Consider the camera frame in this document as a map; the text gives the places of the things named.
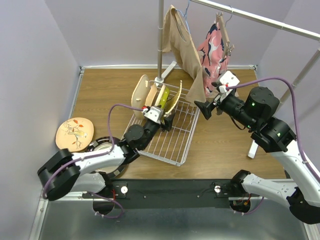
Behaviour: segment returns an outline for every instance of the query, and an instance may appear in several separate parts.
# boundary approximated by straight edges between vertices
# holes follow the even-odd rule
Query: yellow plate
[[[180,80],[180,88],[179,91],[176,93],[176,95],[171,98],[169,101],[167,101],[165,108],[164,108],[164,116],[169,117],[172,110],[175,108],[175,106],[178,104],[180,95],[182,91],[182,80]]]
[[[168,87],[165,87],[164,92],[163,92],[162,97],[161,97],[161,100],[160,100],[159,104],[156,105],[156,106],[160,105],[161,106],[160,108],[164,109],[165,106],[166,106],[169,94],[170,94],[170,89]]]

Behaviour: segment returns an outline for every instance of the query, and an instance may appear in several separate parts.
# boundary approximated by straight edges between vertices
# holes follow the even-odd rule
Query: wooden tabletop
[[[232,70],[241,83],[256,79],[253,70]],[[86,69],[76,100],[73,117],[87,118],[93,122],[93,139],[109,136],[108,112],[112,105],[131,104],[131,95],[143,74],[150,80],[157,76],[156,69]],[[167,84],[189,89],[192,78],[181,69],[167,77]],[[244,101],[254,85],[238,89]],[[133,111],[116,107],[111,114],[111,132],[121,138]],[[132,162],[121,178],[133,179],[229,179],[239,170],[250,171],[266,179],[285,178],[284,169],[270,154],[258,149],[256,157],[247,157],[251,144],[250,133],[234,126],[223,113],[213,114],[206,120],[198,118],[186,161],[181,166],[171,165],[150,157],[141,156]]]

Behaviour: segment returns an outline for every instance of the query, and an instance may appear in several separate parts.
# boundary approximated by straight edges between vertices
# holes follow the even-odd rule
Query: lavender wall
[[[45,0],[80,65],[156,64],[158,0]],[[283,21],[294,0],[216,0],[244,11]],[[165,0],[184,9],[187,0]],[[204,41],[216,10],[190,3],[188,23],[196,46]],[[277,30],[233,16],[227,23],[235,49],[231,65],[258,64]],[[165,54],[164,64],[174,57]]]
[[[318,0],[296,0],[284,22],[320,33]],[[263,55],[258,66],[258,77],[282,76],[293,82],[319,47],[315,40],[279,30]],[[296,88],[297,110],[304,150],[314,165],[320,169],[320,61]],[[287,87],[278,81],[261,83],[281,97]],[[276,114],[293,126],[292,102],[289,99]]]
[[[26,240],[41,185],[37,170],[56,151],[78,64],[43,0],[0,8],[0,239]]]

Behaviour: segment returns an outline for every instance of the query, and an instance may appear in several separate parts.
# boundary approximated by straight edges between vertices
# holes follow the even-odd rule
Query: wooden plate
[[[78,152],[91,143],[93,136],[93,123],[83,117],[74,117],[62,123],[58,128],[55,143],[59,149]]]
[[[153,103],[153,101],[154,101],[154,99],[155,99],[155,96],[156,96],[156,94],[157,94],[157,91],[158,91],[157,85],[154,83],[154,84],[152,85],[150,91],[149,91],[148,96],[146,97],[146,100],[145,100],[145,104],[144,104],[144,105],[149,106],[149,107],[153,106],[152,103]]]
[[[161,87],[161,89],[160,89],[160,91],[159,91],[158,97],[156,98],[155,103],[154,103],[155,106],[158,106],[158,105],[159,105],[160,100],[161,100],[161,97],[162,97],[162,95],[163,95],[164,92],[165,92],[165,89],[166,89],[166,85],[165,85],[165,84],[162,84],[162,87]]]
[[[131,106],[141,109],[145,103],[150,91],[150,82],[147,75],[142,75],[131,96]],[[144,115],[141,111],[133,111],[137,119],[143,120]]]

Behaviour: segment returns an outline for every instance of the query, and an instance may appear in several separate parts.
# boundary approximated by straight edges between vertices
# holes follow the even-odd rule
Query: beige garment
[[[194,105],[194,101],[205,102],[203,71],[199,55],[182,18],[174,6],[170,6],[163,23],[163,53],[173,52],[179,67],[194,80],[185,99]]]

